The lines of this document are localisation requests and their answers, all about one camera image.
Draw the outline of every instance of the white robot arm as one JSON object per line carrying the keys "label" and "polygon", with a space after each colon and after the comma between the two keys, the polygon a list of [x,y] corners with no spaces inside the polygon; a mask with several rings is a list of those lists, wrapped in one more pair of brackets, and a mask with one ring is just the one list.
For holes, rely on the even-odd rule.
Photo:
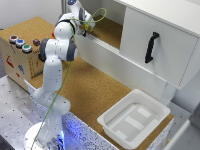
{"label": "white robot arm", "polygon": [[[33,99],[47,108],[50,107],[56,96],[55,91],[58,91],[62,85],[61,61],[73,61],[77,57],[77,47],[72,37],[77,33],[79,25],[84,24],[84,21],[93,21],[79,0],[68,0],[68,7],[71,13],[62,14],[56,24],[54,30],[56,39],[44,39],[40,44],[40,59],[45,61],[43,85],[35,91]],[[62,115],[69,112],[69,109],[70,102],[64,97],[58,96],[36,139],[35,144],[38,150],[56,149],[55,147],[50,148],[49,143],[55,142],[63,130],[61,118]]]}

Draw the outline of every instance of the white plastic bin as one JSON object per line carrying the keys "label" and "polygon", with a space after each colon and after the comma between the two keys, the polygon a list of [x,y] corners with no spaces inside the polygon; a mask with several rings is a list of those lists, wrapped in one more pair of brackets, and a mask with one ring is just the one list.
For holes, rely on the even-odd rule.
{"label": "white plastic bin", "polygon": [[140,90],[133,90],[97,120],[125,149],[136,149],[169,115],[170,109]]}

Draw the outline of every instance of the cabinet door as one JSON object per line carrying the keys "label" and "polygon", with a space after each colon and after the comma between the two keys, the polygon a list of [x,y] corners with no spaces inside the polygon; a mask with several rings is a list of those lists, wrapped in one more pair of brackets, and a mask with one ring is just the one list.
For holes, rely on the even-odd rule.
{"label": "cabinet door", "polygon": [[[160,36],[154,40],[151,56],[145,63],[145,56],[153,32]],[[198,38],[180,29],[127,8],[120,54],[179,86]]]}

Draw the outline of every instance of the brown box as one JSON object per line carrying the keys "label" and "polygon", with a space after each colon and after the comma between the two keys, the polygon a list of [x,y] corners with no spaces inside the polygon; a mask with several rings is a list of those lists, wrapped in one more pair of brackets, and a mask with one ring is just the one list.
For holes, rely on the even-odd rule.
{"label": "brown box", "polygon": [[[53,38],[52,32],[55,26],[35,17],[20,24],[0,31],[0,50],[5,66],[6,74],[28,91],[24,79],[27,81],[42,73],[44,63],[39,60],[39,46],[33,45],[34,39],[40,41],[44,38]],[[33,48],[33,52],[26,54],[15,45],[9,43],[9,38],[17,35],[19,39],[25,40]]]}

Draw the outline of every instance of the door handle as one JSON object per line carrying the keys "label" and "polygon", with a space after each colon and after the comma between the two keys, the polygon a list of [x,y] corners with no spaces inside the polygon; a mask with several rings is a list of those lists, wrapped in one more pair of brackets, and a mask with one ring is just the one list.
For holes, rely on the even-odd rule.
{"label": "door handle", "polygon": [[145,56],[145,63],[148,64],[153,60],[153,57],[151,56],[153,46],[154,46],[154,40],[157,39],[160,35],[156,32],[153,32],[153,36],[149,40],[148,48],[147,48],[147,53]]}

